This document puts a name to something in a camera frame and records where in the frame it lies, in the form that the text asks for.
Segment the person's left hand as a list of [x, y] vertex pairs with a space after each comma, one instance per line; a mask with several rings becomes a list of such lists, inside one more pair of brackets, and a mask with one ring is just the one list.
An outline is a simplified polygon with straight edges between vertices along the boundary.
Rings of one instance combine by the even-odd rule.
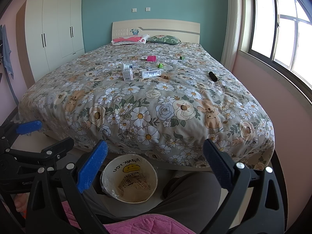
[[16, 207], [16, 211], [21, 213], [23, 218], [26, 218], [27, 216], [27, 203], [29, 195], [29, 193], [20, 193], [15, 195], [14, 197], [14, 205]]

